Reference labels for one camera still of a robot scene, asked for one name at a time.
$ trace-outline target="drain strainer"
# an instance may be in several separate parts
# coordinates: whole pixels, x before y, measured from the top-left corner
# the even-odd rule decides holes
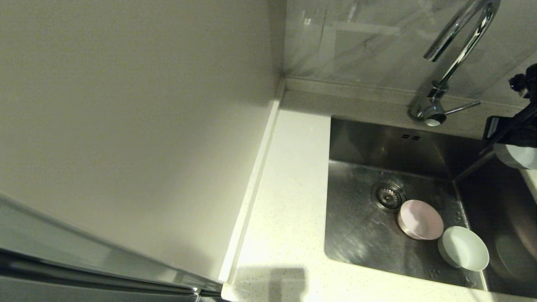
[[[397,213],[399,207],[407,200],[400,186],[389,182],[378,182],[371,188],[373,202],[382,210]]]

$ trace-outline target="white wall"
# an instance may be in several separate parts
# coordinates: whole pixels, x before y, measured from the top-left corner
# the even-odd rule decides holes
[[[0,190],[216,279],[284,22],[284,0],[3,1]]]

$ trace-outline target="backsplash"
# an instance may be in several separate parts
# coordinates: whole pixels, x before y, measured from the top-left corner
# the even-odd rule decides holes
[[[423,58],[466,0],[288,0],[285,73],[426,93],[458,54],[476,16],[436,62]],[[524,107],[508,79],[537,63],[535,0],[502,1],[455,74],[451,96]]]

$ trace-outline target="chrome faucet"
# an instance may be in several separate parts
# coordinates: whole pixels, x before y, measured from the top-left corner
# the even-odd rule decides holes
[[[438,126],[446,121],[446,115],[477,106],[481,103],[477,100],[464,106],[445,111],[444,108],[442,108],[440,99],[442,99],[442,96],[448,90],[448,83],[453,78],[455,72],[457,72],[472,49],[477,45],[477,42],[481,39],[483,33],[489,28],[492,19],[498,12],[499,6],[500,0],[470,0],[457,12],[446,27],[444,27],[440,35],[438,35],[434,43],[423,56],[429,61],[436,62],[466,23],[468,23],[476,13],[481,11],[481,18],[475,25],[470,36],[466,39],[465,46],[453,63],[451,63],[442,79],[433,81],[433,88],[427,95],[427,98],[415,102],[408,110],[410,118],[416,121],[424,121],[429,126]]]

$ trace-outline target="stainless steel sink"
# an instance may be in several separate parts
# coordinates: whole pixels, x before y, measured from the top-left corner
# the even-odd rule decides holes
[[[482,141],[332,118],[324,250],[336,261],[437,282],[537,298],[537,206],[520,172],[478,159]],[[445,227],[485,242],[482,272],[451,267],[436,240],[407,237],[397,208],[420,199]]]

